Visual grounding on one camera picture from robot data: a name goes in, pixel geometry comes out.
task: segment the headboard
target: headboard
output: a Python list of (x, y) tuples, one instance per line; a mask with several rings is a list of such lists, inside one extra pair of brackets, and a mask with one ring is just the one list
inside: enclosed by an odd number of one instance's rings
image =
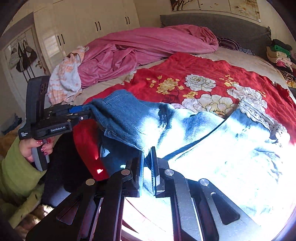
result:
[(271, 45), (271, 30), (236, 17), (213, 13), (179, 13), (161, 15), (162, 27), (192, 24), (208, 27), (216, 36), (233, 39), (242, 48), (251, 49), (265, 60), (266, 46)]

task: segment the metal screw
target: metal screw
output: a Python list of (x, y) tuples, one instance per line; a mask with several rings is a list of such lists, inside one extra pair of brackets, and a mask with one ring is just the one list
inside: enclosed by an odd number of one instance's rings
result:
[(200, 180), (200, 184), (203, 185), (203, 186), (207, 186), (207, 185), (209, 185), (209, 181), (207, 179), (203, 178), (203, 179)]
[(87, 180), (86, 180), (85, 184), (86, 184), (87, 186), (91, 186), (91, 185), (95, 184), (95, 182), (96, 182), (96, 181), (95, 181), (94, 179), (90, 178), (90, 179), (87, 179)]
[(123, 169), (123, 170), (121, 171), (121, 174), (124, 175), (124, 176), (127, 176), (127, 175), (129, 175), (130, 173), (131, 173), (131, 171), (130, 171), (129, 169)]
[(167, 176), (172, 176), (172, 175), (174, 175), (174, 171), (171, 170), (171, 169), (166, 169), (166, 170), (165, 170), (165, 174), (166, 174)]

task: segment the person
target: person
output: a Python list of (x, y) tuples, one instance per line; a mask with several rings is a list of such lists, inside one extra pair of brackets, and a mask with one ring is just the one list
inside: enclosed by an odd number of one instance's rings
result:
[[(73, 134), (42, 140), (19, 140), (17, 137), (6, 157), (0, 161), (0, 210), (12, 228), (32, 212), (39, 203), (56, 207), (91, 174), (81, 160)], [(36, 169), (32, 148), (42, 146), (50, 155), (48, 170)]]

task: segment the lace trim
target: lace trim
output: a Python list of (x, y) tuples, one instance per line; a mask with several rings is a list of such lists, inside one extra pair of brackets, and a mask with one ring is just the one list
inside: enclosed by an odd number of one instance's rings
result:
[(279, 143), (290, 140), (290, 135), (288, 134), (287, 129), (270, 115), (256, 108), (249, 98), (245, 96), (242, 97), (237, 105), (237, 108), (240, 109), (242, 113), (245, 113), (247, 117), (251, 118), (252, 121), (256, 121), (264, 125), (268, 130), (270, 130), (270, 136), (275, 136)]

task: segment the pink blanket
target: pink blanket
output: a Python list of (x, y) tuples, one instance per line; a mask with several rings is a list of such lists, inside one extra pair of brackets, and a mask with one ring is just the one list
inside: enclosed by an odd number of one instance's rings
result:
[(213, 53), (218, 41), (206, 27), (177, 25), (115, 32), (87, 46), (89, 51), (78, 67), (82, 88), (117, 78), (176, 52)]

